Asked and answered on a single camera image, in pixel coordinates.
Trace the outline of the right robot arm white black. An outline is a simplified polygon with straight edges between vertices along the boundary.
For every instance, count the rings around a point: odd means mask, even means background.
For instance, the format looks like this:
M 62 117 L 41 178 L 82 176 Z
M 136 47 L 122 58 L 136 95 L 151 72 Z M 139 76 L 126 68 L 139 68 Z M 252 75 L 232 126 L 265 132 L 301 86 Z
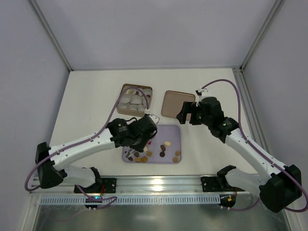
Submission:
M 191 116 L 190 124 L 207 126 L 214 137 L 239 153 L 257 172 L 248 174 L 228 166 L 217 173 L 223 182 L 258 196 L 274 213 L 287 208 L 304 194 L 299 168 L 286 166 L 246 137 L 239 123 L 224 115 L 215 97 L 184 102 L 176 118 L 185 124 L 187 115 Z

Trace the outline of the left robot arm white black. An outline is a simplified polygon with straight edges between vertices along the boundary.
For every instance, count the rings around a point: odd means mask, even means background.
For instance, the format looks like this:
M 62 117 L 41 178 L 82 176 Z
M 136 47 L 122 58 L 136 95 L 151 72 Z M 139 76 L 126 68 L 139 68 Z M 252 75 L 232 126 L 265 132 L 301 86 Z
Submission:
M 49 189 L 61 183 L 74 185 L 75 193 L 99 193 L 104 186 L 98 169 L 72 164 L 92 154 L 119 147 L 143 152 L 157 134 L 159 117 L 145 114 L 142 118 L 116 118 L 100 131 L 77 141 L 50 147 L 46 142 L 37 146 L 39 186 Z

